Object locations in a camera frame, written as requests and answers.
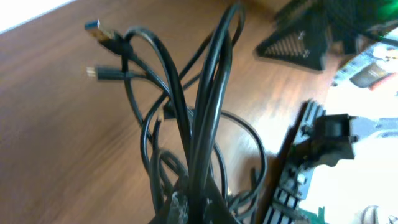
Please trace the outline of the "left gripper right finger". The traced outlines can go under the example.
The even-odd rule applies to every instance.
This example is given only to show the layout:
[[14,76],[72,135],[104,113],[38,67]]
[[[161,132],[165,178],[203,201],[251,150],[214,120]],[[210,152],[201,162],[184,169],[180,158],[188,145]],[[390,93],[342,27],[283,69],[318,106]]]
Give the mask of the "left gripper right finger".
[[229,212],[215,181],[211,177],[206,181],[205,198],[208,200],[208,205],[205,207],[205,223],[239,224],[239,221]]

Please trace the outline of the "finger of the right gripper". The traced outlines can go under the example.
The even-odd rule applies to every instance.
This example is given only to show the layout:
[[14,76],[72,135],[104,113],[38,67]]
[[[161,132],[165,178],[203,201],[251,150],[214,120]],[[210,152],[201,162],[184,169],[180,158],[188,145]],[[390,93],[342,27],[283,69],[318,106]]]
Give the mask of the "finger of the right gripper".
[[324,56],[328,48],[325,29],[323,19],[297,19],[277,29],[255,51],[262,58],[323,71]]

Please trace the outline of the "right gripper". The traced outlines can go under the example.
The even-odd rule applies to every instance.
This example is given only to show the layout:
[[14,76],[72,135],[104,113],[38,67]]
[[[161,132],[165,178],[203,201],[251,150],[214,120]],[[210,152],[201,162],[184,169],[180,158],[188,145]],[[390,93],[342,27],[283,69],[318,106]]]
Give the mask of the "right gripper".
[[351,133],[354,117],[324,114],[323,105],[312,99],[301,105],[273,165],[259,209],[259,223],[309,222],[299,211],[299,204],[307,198],[312,168],[334,167],[341,159],[354,159],[352,144],[358,141]]

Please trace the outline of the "black USB cable long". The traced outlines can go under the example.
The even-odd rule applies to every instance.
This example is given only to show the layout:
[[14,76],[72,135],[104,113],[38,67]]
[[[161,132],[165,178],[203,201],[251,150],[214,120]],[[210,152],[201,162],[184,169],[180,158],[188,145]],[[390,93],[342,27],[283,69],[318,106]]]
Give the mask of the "black USB cable long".
[[232,42],[229,25],[238,14],[236,34],[242,32],[244,11],[236,2],[225,10],[215,29],[205,57],[198,84],[190,143],[188,184],[188,222],[201,223],[205,212],[205,187],[210,166],[211,151],[215,142],[226,86],[232,65]]

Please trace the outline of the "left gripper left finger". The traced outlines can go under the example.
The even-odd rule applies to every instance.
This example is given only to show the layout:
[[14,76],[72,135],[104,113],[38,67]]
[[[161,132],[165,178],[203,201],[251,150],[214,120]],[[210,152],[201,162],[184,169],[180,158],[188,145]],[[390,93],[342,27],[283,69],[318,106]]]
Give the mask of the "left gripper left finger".
[[188,223],[188,177],[179,178],[165,201],[165,205],[149,224]]

